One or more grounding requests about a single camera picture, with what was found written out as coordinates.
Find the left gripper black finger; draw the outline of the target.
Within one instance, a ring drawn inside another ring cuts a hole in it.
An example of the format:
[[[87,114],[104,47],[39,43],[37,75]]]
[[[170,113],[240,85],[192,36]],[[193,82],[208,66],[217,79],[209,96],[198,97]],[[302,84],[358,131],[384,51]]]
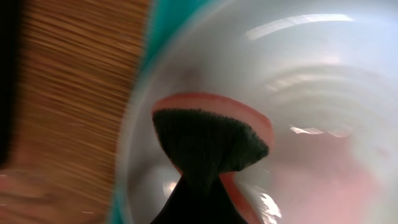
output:
[[[182,176],[151,224],[247,224],[217,178],[209,194],[196,193]]]

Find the dark green sponge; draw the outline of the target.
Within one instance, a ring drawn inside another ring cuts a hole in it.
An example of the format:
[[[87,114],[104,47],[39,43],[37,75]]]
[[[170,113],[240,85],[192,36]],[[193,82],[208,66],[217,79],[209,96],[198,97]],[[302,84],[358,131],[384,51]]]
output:
[[[163,151],[192,190],[207,195],[219,178],[247,223],[260,223],[234,176],[269,155],[274,133],[266,116],[225,96],[179,93],[154,104],[152,122]]]

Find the light blue plate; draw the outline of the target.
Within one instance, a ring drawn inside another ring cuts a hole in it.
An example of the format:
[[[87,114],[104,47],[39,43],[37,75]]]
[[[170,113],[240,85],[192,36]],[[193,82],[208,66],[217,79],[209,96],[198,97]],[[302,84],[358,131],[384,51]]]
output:
[[[146,75],[123,141],[126,223],[150,223],[177,184],[150,111],[188,91],[269,118],[269,157],[234,179],[260,223],[397,222],[397,1],[210,1]]]

